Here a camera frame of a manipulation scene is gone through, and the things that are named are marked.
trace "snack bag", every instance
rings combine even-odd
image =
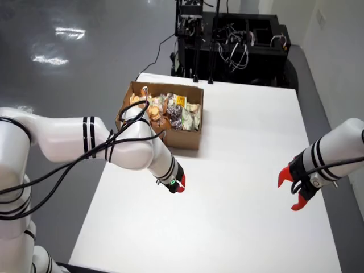
[[[187,105],[187,98],[184,96],[168,93],[167,97],[168,97],[168,106],[169,105],[180,105],[183,108],[185,108]]]

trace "white table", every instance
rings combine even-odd
[[[279,171],[308,146],[294,90],[142,74],[204,88],[199,152],[173,151],[186,191],[106,164],[70,264],[107,272],[341,272],[321,192],[293,212]]]

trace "food package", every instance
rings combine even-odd
[[[157,121],[160,119],[160,112],[157,106],[148,107],[148,116],[152,121]]]
[[[152,98],[150,101],[151,106],[158,107],[161,115],[163,115],[163,106],[166,98],[166,95],[161,94],[157,97]]]
[[[160,117],[158,121],[151,121],[153,128],[160,128],[162,130],[168,130],[171,128],[171,123],[167,117]]]
[[[134,93],[129,98],[129,104],[132,105],[136,102],[139,102],[139,96],[136,96]]]
[[[193,114],[196,114],[199,108],[200,108],[199,104],[190,104],[189,102],[187,102],[186,104],[186,109],[192,112]]]
[[[194,120],[192,117],[192,114],[186,110],[185,108],[182,108],[182,129],[186,131],[192,131],[195,127]]]
[[[182,106],[176,104],[167,106],[167,115],[171,122],[177,121],[182,116]]]
[[[178,119],[176,121],[171,121],[172,128],[176,130],[182,130],[182,119]]]
[[[200,129],[200,122],[201,122],[201,107],[198,107],[197,112],[193,115],[193,121],[195,124],[195,130]]]
[[[175,95],[172,93],[167,94],[168,97],[168,106],[171,105],[180,105],[182,107],[186,107],[187,104],[187,98],[180,95]]]

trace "glossy floor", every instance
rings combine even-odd
[[[242,1],[241,10],[255,11],[254,5],[252,0]],[[48,117],[95,115],[114,128],[129,82],[154,60],[160,41],[173,34],[174,19],[172,0],[2,1],[0,106],[23,107]],[[149,72],[170,73],[173,45],[171,39],[162,46]],[[292,47],[289,57],[299,74],[300,106],[313,142],[330,127],[302,50]],[[33,216],[37,244],[58,261],[67,263],[72,253],[104,164],[90,160],[77,165]],[[30,178],[54,167],[38,148],[31,150]],[[34,204],[55,180],[34,187]],[[344,181],[337,191],[327,188],[324,197],[342,272],[360,272],[364,224],[351,185]],[[102,239],[102,234],[95,236]],[[304,234],[297,236],[304,239]]]

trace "pastry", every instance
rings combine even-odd
[[[157,106],[153,106],[150,109],[150,114],[151,114],[151,116],[153,116],[153,115],[159,115],[159,108]]]
[[[139,102],[139,97],[138,97],[138,96],[134,96],[134,98],[133,98],[133,103],[135,104],[135,103],[137,103],[137,102]]]
[[[165,115],[167,113],[168,99],[166,98],[163,103],[162,114]]]
[[[133,94],[131,94],[131,96],[130,96],[130,98],[129,98],[129,104],[131,105],[131,104],[133,104],[133,99],[134,99],[134,97],[135,97],[135,94],[133,93]]]
[[[167,117],[161,117],[159,121],[159,127],[163,130],[168,130],[171,128],[171,123]]]
[[[147,94],[148,94],[148,87],[147,86],[144,86],[142,88],[142,90],[140,91],[140,93],[142,94],[142,97],[145,98],[147,96]]]
[[[157,121],[160,119],[160,114],[159,114],[159,111],[158,111],[158,114],[157,115],[152,115],[152,120],[153,121]]]

